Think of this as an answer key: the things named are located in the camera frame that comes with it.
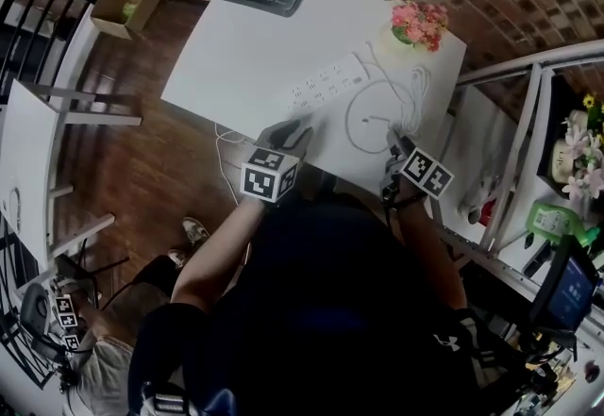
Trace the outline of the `person's left forearm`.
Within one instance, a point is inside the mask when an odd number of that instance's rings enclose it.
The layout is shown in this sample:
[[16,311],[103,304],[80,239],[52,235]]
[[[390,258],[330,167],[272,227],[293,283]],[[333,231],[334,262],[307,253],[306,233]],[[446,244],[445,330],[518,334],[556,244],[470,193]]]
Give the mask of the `person's left forearm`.
[[171,302],[208,313],[227,290],[265,210],[261,200],[245,197],[182,269]]

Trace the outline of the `white and yellow flower bouquet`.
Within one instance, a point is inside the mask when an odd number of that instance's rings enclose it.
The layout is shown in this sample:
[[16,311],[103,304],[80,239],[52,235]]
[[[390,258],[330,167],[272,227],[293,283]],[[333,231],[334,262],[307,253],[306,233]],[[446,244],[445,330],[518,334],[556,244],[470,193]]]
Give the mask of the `white and yellow flower bouquet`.
[[582,106],[562,122],[566,125],[563,152],[571,161],[562,192],[572,201],[596,200],[604,191],[604,102],[588,92]]

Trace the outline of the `black tablet screen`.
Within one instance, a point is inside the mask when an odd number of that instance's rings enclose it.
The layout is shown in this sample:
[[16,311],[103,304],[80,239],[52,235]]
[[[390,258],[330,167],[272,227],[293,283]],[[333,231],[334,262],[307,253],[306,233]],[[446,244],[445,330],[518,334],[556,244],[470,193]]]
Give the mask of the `black tablet screen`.
[[599,275],[587,249],[564,235],[533,300],[529,320],[545,330],[575,333],[591,310]]

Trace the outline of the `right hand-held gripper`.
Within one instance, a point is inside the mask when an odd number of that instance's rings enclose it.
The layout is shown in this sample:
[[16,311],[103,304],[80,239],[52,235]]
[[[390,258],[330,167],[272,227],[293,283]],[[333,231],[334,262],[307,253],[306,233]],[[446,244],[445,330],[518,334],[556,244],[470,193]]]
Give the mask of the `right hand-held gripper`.
[[380,182],[380,195],[383,200],[394,200],[399,193],[399,178],[404,177],[415,187],[434,200],[439,200],[455,176],[438,160],[415,147],[407,136],[399,136],[392,127],[386,134],[389,149],[398,149],[400,153],[391,156],[386,163],[385,176]]

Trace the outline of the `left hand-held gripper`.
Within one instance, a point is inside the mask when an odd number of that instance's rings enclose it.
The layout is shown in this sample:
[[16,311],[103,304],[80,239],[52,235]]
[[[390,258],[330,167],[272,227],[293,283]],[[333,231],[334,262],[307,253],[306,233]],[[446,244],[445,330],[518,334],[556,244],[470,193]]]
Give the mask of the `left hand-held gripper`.
[[242,164],[240,193],[278,204],[293,189],[313,134],[301,119],[263,129]]

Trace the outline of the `white power strip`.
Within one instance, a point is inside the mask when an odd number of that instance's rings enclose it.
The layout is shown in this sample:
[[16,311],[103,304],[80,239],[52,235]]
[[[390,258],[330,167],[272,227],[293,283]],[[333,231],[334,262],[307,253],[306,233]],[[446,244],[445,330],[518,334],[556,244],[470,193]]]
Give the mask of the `white power strip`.
[[369,79],[356,54],[350,53],[290,89],[287,110],[303,116],[329,103],[339,95],[354,91]]

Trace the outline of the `person's torso in black shirt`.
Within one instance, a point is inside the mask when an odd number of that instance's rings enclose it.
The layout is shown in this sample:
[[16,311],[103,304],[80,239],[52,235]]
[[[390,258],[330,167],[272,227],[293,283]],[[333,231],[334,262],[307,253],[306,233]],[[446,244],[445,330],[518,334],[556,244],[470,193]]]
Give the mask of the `person's torso in black shirt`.
[[128,416],[493,416],[528,379],[468,307],[441,302],[399,229],[324,192],[272,208],[208,313],[139,331]]

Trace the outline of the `open cardboard box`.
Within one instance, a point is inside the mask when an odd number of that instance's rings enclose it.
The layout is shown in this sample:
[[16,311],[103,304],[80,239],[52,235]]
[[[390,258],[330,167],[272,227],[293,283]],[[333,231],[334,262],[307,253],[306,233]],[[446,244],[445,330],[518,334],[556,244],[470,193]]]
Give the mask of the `open cardboard box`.
[[161,0],[97,0],[90,19],[103,33],[132,40],[141,35]]

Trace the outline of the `white side table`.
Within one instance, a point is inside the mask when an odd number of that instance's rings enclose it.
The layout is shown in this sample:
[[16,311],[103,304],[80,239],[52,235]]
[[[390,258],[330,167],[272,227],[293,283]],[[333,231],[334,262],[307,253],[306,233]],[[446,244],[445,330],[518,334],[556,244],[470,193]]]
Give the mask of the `white side table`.
[[59,241],[53,240],[54,200],[74,191],[71,184],[55,184],[64,128],[67,125],[138,126],[143,120],[127,114],[76,110],[71,107],[74,101],[93,103],[95,96],[15,80],[3,110],[0,215],[36,259],[41,271],[47,270],[54,258],[115,222],[115,216],[108,213],[91,219]]

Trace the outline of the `green packet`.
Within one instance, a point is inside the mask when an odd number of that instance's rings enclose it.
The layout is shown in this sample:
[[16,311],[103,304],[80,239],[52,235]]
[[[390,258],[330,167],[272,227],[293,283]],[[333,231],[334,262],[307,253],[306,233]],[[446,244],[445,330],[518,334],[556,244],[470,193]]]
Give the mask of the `green packet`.
[[574,234],[578,226],[581,219],[574,210],[544,202],[533,203],[525,223],[526,230],[544,238]]

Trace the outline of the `white vase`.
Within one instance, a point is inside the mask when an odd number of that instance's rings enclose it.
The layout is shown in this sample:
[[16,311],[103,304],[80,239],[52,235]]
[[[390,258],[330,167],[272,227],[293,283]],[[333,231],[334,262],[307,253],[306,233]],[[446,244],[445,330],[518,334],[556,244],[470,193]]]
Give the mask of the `white vase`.
[[566,185],[568,178],[574,173],[574,162],[576,156],[582,153],[582,143],[569,146],[566,140],[558,139],[553,145],[551,153],[551,179],[558,183]]

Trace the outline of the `person's right forearm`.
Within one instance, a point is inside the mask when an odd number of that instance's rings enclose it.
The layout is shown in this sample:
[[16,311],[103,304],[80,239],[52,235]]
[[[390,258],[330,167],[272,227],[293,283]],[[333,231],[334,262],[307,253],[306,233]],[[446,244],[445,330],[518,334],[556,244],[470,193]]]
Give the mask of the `person's right forearm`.
[[396,217],[404,244],[421,267],[431,290],[455,310],[467,308],[459,271],[441,241],[437,226],[428,216],[419,193],[396,203]]

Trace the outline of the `white metal shelf rack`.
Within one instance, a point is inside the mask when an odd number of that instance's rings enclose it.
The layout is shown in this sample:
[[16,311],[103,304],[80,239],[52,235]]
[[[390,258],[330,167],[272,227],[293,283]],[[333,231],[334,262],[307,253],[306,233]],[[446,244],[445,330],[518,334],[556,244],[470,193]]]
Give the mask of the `white metal shelf rack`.
[[540,284],[523,275],[520,265],[536,254],[538,247],[521,246],[527,236],[524,222],[536,201],[561,204],[563,200],[537,176],[541,150],[545,145],[548,110],[551,106],[551,80],[556,71],[582,64],[604,62],[604,40],[581,42],[497,63],[460,75],[457,90],[468,92],[482,84],[526,75],[527,94],[509,149],[503,153],[505,166],[489,224],[482,232],[468,223],[458,230],[445,225],[448,211],[444,202],[432,202],[440,237],[461,254],[461,268],[475,262],[519,295],[533,300]]

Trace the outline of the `pink flowers in pot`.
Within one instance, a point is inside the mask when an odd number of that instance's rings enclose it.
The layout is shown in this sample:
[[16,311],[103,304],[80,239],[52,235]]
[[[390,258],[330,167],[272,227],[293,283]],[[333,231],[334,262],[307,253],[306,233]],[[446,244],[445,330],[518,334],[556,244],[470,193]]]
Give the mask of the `pink flowers in pot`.
[[445,6],[414,0],[387,0],[391,4],[390,32],[401,43],[437,52],[448,28]]

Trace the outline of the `black metal railing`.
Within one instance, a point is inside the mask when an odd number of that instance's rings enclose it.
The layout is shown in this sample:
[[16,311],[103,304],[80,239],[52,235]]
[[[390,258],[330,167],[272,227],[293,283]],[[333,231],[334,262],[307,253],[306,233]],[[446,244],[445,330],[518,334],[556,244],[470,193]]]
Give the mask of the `black metal railing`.
[[56,84],[76,31],[97,0],[0,0],[0,107],[14,80]]

